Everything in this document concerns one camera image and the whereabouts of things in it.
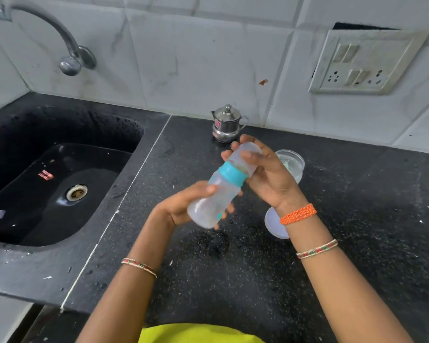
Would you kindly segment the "person's right forearm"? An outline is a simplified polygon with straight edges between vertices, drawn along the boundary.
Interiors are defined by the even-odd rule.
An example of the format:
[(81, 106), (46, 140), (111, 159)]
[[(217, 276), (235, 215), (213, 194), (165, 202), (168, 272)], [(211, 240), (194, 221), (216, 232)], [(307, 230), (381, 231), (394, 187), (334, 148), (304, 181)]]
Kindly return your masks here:
[[(299, 253), (333, 240), (313, 214), (286, 226)], [(338, 247), (301, 259), (339, 343), (413, 343), (393, 312)]]

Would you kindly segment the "steel curved tap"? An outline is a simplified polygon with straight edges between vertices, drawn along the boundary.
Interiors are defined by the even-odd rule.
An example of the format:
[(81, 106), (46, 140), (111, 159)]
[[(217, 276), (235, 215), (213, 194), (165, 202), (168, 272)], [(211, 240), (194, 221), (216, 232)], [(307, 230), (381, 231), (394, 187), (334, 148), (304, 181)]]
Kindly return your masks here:
[(76, 76), (82, 68), (94, 70), (97, 67), (97, 60), (87, 47), (78, 45), (71, 32), (56, 17), (41, 8), (35, 3), (26, 0), (0, 0), (0, 20), (12, 22), (13, 11), (23, 11), (40, 18), (51, 25), (62, 37), (68, 55), (60, 59), (58, 67), (67, 76)]

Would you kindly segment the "clear plastic round container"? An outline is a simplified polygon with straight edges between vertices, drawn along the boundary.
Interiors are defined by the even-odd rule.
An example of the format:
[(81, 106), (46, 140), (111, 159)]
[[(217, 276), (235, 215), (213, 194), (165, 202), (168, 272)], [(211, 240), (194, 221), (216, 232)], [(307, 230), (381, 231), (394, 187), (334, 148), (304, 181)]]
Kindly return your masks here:
[(299, 184), (305, 168), (305, 161), (303, 158), (298, 153), (288, 149), (280, 149), (276, 151), (275, 154), (289, 173), (291, 173), (296, 183)]

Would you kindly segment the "person's left forearm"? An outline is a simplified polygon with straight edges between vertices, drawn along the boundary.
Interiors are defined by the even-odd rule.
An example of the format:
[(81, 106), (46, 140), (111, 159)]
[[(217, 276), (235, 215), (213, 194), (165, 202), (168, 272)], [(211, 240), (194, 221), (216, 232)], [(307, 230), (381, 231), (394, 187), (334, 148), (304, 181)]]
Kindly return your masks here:
[[(158, 270), (174, 227), (169, 213), (155, 207), (127, 258)], [(150, 270), (122, 264), (76, 343), (138, 343), (155, 280)]]

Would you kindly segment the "orange thread wristband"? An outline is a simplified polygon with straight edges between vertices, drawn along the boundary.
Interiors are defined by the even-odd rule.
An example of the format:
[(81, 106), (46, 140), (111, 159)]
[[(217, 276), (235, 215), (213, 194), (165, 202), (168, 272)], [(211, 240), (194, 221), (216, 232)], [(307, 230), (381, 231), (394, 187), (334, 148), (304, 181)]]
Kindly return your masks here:
[(301, 207), (280, 218), (280, 224), (283, 226), (294, 224), (304, 219), (307, 219), (315, 214), (317, 214), (316, 209), (314, 208), (313, 204), (309, 203), (308, 205)]

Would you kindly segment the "beaded red green bangle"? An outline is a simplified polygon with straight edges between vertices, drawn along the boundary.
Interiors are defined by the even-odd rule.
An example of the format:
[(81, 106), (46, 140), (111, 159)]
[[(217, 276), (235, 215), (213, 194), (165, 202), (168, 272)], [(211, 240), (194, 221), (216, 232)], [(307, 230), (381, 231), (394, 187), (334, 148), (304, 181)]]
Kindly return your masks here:
[(327, 242), (309, 251), (297, 253), (296, 256), (298, 257), (298, 259), (302, 260), (302, 259), (310, 258), (316, 255), (319, 255), (321, 253), (327, 252), (333, 248), (336, 248), (337, 246), (338, 246), (338, 241), (336, 239), (333, 239), (332, 241)]
[(129, 265), (129, 266), (141, 269), (141, 270), (143, 270), (143, 271), (151, 274), (155, 279), (157, 279), (157, 271), (153, 267), (151, 267), (151, 266), (149, 266), (147, 264), (140, 263), (140, 262), (138, 262), (138, 261), (136, 261), (134, 259), (130, 259), (130, 258), (123, 258), (121, 260), (121, 264), (123, 264), (123, 265)]

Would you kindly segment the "white wall switch socket panel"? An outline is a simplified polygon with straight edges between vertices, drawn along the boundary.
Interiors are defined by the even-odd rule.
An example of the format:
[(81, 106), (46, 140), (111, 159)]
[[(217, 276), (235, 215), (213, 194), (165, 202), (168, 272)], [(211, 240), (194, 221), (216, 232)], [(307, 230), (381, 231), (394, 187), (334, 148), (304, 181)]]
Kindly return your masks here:
[(308, 91), (387, 95), (429, 37), (429, 30), (330, 30)]

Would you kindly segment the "yellow green garment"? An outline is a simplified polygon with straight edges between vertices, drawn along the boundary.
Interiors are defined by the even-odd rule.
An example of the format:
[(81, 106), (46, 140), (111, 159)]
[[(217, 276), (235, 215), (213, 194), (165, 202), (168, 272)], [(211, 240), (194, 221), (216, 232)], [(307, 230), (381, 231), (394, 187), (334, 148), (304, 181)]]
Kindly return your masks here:
[(259, 337), (210, 324), (172, 323), (143, 328), (138, 343), (264, 343)]

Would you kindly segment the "black stone sink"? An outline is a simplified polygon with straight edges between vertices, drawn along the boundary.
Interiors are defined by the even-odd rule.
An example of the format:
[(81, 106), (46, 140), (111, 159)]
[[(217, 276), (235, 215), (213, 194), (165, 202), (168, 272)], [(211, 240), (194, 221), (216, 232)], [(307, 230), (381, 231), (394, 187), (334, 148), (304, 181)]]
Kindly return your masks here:
[(121, 116), (55, 107), (0, 122), (0, 242), (45, 247), (95, 213), (143, 136)]

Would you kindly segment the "small steel pot with lid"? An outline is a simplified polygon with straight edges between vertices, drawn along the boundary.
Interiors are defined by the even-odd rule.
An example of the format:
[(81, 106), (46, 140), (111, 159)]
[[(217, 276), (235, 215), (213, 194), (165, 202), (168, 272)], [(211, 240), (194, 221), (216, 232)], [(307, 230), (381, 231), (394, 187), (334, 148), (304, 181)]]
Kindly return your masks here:
[(242, 116), (240, 111), (227, 104), (211, 111), (214, 119), (212, 135), (215, 141), (228, 144), (236, 140), (240, 131), (249, 124), (247, 116)]

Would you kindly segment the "person's left hand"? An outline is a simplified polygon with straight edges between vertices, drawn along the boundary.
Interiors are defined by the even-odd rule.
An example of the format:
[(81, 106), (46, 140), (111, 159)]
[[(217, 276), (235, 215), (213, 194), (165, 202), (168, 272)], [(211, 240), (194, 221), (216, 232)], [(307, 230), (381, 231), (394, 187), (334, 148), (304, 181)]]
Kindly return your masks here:
[[(217, 186), (218, 186), (217, 191), (223, 188), (220, 185), (217, 185)], [(183, 225), (190, 221), (196, 222), (188, 214), (188, 207), (194, 201), (180, 200), (179, 192), (177, 192), (176, 194), (168, 197), (164, 201), (157, 204), (153, 208), (152, 213), (150, 214), (148, 220), (154, 221), (155, 223), (159, 222), (160, 224), (162, 224), (163, 226), (171, 230), (174, 229), (177, 225)]]

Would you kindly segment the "person's right hand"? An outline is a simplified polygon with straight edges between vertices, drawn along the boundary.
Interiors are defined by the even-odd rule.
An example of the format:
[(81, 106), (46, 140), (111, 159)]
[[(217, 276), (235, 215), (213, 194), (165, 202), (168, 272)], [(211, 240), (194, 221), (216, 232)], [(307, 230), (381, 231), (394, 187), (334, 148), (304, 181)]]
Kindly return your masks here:
[[(223, 161), (227, 161), (231, 154), (238, 149), (241, 144), (248, 142), (256, 144), (261, 149), (261, 154), (270, 159), (269, 165), (267, 166), (269, 184), (265, 186), (250, 186), (250, 188), (261, 199), (273, 207), (280, 218), (308, 205), (309, 202), (301, 192), (291, 173), (289, 173), (281, 163), (275, 152), (257, 138), (243, 134), (238, 142), (234, 141), (230, 144), (230, 149), (221, 152)], [(259, 153), (246, 150), (242, 151), (241, 157), (244, 161), (246, 161), (246, 154)]]

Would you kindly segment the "white round plastic lid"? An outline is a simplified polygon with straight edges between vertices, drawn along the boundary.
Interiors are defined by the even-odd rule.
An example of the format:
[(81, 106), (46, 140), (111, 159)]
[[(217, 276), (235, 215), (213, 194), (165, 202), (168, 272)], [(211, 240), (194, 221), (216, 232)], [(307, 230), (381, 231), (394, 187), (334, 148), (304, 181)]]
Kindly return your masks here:
[(280, 223), (280, 217), (273, 207), (270, 207), (264, 217), (264, 224), (271, 235), (278, 239), (288, 240), (286, 227)]

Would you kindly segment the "steel sink drain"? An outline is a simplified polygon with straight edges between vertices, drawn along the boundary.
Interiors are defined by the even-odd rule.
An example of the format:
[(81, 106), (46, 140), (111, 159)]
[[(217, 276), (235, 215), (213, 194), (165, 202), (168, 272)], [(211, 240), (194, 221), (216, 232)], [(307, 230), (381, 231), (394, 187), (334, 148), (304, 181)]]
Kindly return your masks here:
[(65, 196), (69, 202), (75, 202), (83, 199), (86, 196), (87, 192), (87, 186), (82, 184), (76, 184), (66, 192)]

